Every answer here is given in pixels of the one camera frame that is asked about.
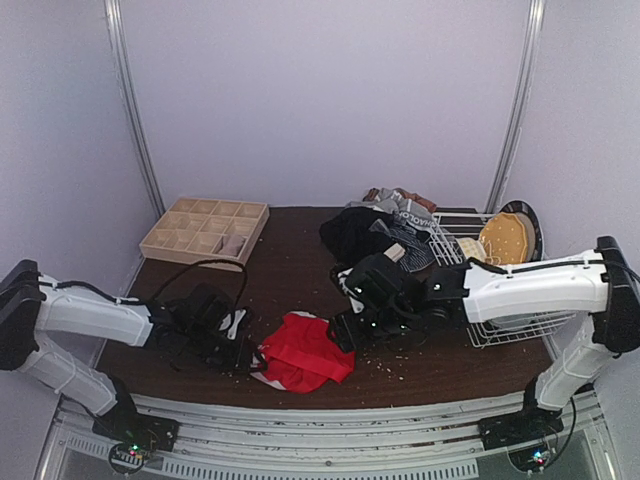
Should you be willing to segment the red underwear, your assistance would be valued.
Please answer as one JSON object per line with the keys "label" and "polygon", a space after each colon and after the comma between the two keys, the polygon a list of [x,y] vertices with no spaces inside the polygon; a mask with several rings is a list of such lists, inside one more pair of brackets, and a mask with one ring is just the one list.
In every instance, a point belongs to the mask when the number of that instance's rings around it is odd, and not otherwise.
{"label": "red underwear", "polygon": [[355,369],[355,354],[344,353],[329,339],[328,326],[327,320],[308,312],[287,313],[259,346],[267,368],[251,376],[297,394],[311,393],[329,380],[342,383]]}

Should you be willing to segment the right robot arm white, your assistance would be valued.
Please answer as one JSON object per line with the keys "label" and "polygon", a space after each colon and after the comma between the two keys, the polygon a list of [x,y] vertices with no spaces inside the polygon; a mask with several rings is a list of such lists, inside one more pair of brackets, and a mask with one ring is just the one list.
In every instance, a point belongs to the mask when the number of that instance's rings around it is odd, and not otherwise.
{"label": "right robot arm white", "polygon": [[613,359],[639,347],[639,277],[612,236],[573,256],[505,266],[470,258],[424,279],[376,253],[334,282],[350,307],[330,319],[328,337],[345,353],[417,333],[585,313],[561,357],[531,381],[522,407],[530,415],[557,414]]}

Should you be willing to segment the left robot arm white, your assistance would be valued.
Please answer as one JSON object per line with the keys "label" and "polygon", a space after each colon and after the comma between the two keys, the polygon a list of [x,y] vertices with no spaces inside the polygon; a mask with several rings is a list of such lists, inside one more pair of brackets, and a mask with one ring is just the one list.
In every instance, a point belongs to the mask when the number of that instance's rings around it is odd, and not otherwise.
{"label": "left robot arm white", "polygon": [[221,372],[266,368],[249,338],[250,308],[207,283],[184,298],[116,297],[84,281],[58,281],[23,259],[1,281],[1,368],[32,376],[103,422],[139,418],[127,387],[55,343],[53,332],[135,347],[187,350]]}

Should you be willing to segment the pink and white underwear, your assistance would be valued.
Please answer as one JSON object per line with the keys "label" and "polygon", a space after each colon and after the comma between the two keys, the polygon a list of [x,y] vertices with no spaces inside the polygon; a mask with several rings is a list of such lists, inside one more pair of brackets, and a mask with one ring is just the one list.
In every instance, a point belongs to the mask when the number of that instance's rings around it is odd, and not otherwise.
{"label": "pink and white underwear", "polygon": [[221,247],[218,251],[218,254],[229,257],[237,257],[240,254],[245,241],[246,238],[242,235],[226,235],[222,238]]}

